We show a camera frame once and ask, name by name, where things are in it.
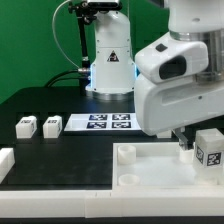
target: black and white marker card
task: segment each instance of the black and white marker card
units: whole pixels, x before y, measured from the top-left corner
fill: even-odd
[[[105,129],[107,127],[107,122],[89,122],[87,124],[87,129]]]
[[[135,113],[72,114],[65,131],[140,130]]]
[[[131,122],[112,122],[112,128],[114,129],[131,128]]]
[[[131,115],[130,114],[113,114],[112,120],[114,120],[114,121],[131,120]]]
[[[91,114],[89,116],[90,121],[106,121],[108,115],[105,114]]]

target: green backdrop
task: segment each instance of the green backdrop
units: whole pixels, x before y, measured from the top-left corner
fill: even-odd
[[[0,103],[21,88],[43,86],[54,75],[72,69],[53,39],[51,22],[63,0],[0,0]],[[127,15],[127,0],[123,0]],[[147,0],[129,0],[133,53],[167,32],[168,11]],[[86,28],[90,59],[94,59],[94,27]],[[57,17],[58,39],[80,65],[81,50],[75,15],[67,6]],[[59,85],[77,85],[74,81]]]

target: black table surface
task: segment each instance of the black table surface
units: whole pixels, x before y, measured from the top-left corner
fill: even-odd
[[[133,113],[133,100],[106,102],[79,95],[78,87],[33,87],[18,91],[0,105],[0,148],[13,147],[15,165],[1,191],[112,189],[113,143],[177,141],[149,137],[142,131],[62,132],[43,138],[42,125],[60,115],[65,127],[72,113]],[[37,117],[38,130],[29,140],[16,138],[23,116]],[[223,223],[223,217],[143,217],[112,219],[0,219],[0,223]]]

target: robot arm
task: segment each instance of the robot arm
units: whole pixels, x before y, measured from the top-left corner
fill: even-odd
[[[169,0],[169,8],[170,32],[136,55],[135,109],[149,135],[224,114],[224,1]]]

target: black cable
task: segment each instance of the black cable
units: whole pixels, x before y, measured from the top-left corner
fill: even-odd
[[[78,70],[69,70],[69,71],[65,71],[65,72],[62,72],[56,76],[54,76],[53,78],[51,78],[45,85],[44,87],[49,87],[49,85],[54,82],[55,80],[57,80],[58,78],[62,77],[62,76],[65,76],[67,74],[72,74],[72,73],[78,73]]]
[[[61,79],[56,79],[54,81],[52,81],[47,87],[51,87],[53,86],[56,82],[60,82],[60,81],[66,81],[66,80],[71,80],[71,79],[81,79],[81,77],[77,77],[77,78],[61,78]]]

